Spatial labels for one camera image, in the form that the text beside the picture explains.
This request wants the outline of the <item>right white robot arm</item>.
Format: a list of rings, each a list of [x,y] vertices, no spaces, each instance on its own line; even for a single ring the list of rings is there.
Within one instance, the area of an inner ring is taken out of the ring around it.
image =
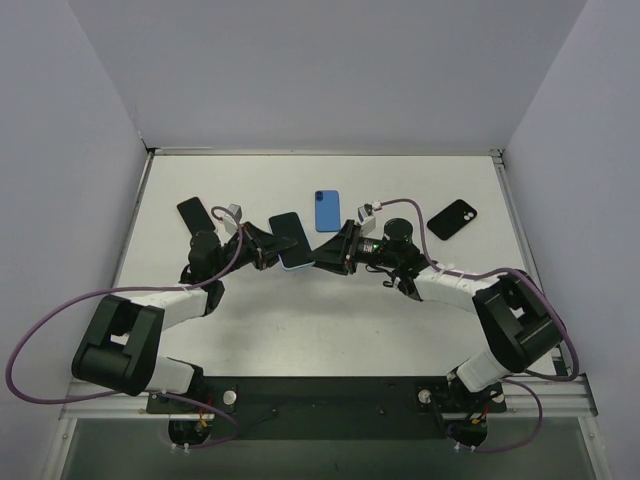
[[[412,235],[411,223],[400,218],[384,225],[380,239],[364,236],[349,220],[311,258],[315,267],[339,275],[354,274],[360,264],[382,269],[390,277],[387,285],[412,300],[475,314],[487,346],[453,370],[453,380],[470,393],[524,372],[561,342],[559,327],[518,272],[478,280],[462,271],[448,274],[429,264]]]

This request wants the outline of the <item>light blue cased phone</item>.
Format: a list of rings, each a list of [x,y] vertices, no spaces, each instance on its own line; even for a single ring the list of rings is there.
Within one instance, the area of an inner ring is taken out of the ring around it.
[[[271,233],[294,242],[292,246],[279,254],[284,270],[291,271],[311,267],[311,248],[300,217],[296,212],[286,212],[268,219]]]

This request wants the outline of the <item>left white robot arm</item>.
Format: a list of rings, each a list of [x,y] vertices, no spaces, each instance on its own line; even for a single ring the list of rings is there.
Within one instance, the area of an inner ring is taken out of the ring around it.
[[[136,396],[169,393],[183,411],[204,402],[202,369],[159,354],[162,332],[212,313],[225,292],[221,278],[246,265],[265,270],[296,245],[246,222],[223,244],[212,230],[192,236],[179,283],[165,291],[100,300],[74,355],[74,378]]]

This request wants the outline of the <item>black phone case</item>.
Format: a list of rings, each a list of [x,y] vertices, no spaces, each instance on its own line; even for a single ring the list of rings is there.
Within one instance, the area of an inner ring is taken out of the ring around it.
[[[439,213],[430,218],[427,229],[438,239],[451,239],[460,230],[478,217],[478,211],[463,199],[456,199]]]

